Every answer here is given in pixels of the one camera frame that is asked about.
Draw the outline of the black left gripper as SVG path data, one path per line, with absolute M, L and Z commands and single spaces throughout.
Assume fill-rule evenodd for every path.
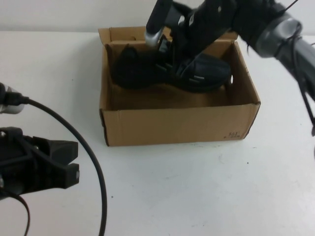
M 50 155 L 16 127 L 0 129 L 0 191 L 23 195 L 52 188 L 67 189 L 79 183 L 78 143 L 49 141 Z M 61 164 L 70 164 L 62 168 Z

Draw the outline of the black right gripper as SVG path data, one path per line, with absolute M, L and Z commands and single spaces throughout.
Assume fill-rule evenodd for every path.
M 191 52 L 194 37 L 221 37 L 230 31 L 237 12 L 237 1 L 205 0 L 197 8 L 174 1 L 172 7 L 184 20 L 172 27 L 173 41 L 165 35 L 161 36 L 157 52 L 169 54 L 173 43 L 176 74 L 186 74 L 196 58 Z

